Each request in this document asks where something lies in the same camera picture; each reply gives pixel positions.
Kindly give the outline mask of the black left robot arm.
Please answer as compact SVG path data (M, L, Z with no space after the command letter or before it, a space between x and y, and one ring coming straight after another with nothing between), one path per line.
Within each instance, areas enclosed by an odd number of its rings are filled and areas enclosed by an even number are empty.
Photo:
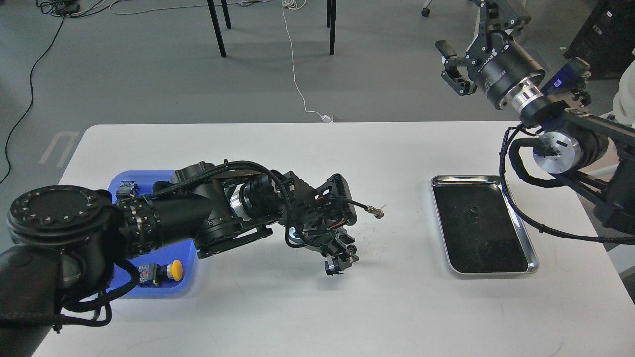
M320 253L326 273L341 274L358 261L345 229L356 207L384 216L354 201L340 174L313 188L253 161L202 161L150 194L129 188L116 200L75 185L26 192L7 213L14 244L1 254L1 355L29 357L66 325L109 324L111 302L149 278L132 260L182 241L207 258L269 237L278 223L289 247Z

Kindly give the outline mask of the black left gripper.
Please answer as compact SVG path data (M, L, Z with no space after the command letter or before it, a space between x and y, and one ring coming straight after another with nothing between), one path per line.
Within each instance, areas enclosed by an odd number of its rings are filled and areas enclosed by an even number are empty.
M342 274L358 262L355 239L346 229L310 229L296 233L295 228L286 227L286 243L292 248L306 248L326 256L325 271L329 276Z

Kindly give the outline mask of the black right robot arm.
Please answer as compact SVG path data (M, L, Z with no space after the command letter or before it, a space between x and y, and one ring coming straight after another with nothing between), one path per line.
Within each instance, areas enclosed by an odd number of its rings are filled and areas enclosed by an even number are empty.
M460 96L482 90L495 109L514 108L520 124L506 129L499 151L499 176L510 162L532 186L567 186L594 205L602 226L622 237L588 237L554 229L513 210L542 233L580 241L634 243L634 129L592 115L586 91L590 67L573 58L542 85L545 70L515 40L531 17L515 0L476 0L477 33L460 56L445 40L442 79Z

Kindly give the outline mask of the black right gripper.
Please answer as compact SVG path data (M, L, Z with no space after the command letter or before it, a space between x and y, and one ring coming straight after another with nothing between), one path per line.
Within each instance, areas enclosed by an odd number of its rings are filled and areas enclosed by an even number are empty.
M477 34L467 49L467 57L459 57L447 40L437 40L442 54L442 79L460 96L473 94L477 86L495 109L502 109L506 94L528 78L540 84L546 75L542 66L517 42L531 15L519 0L472 0L479 9ZM469 79L459 67L468 68Z

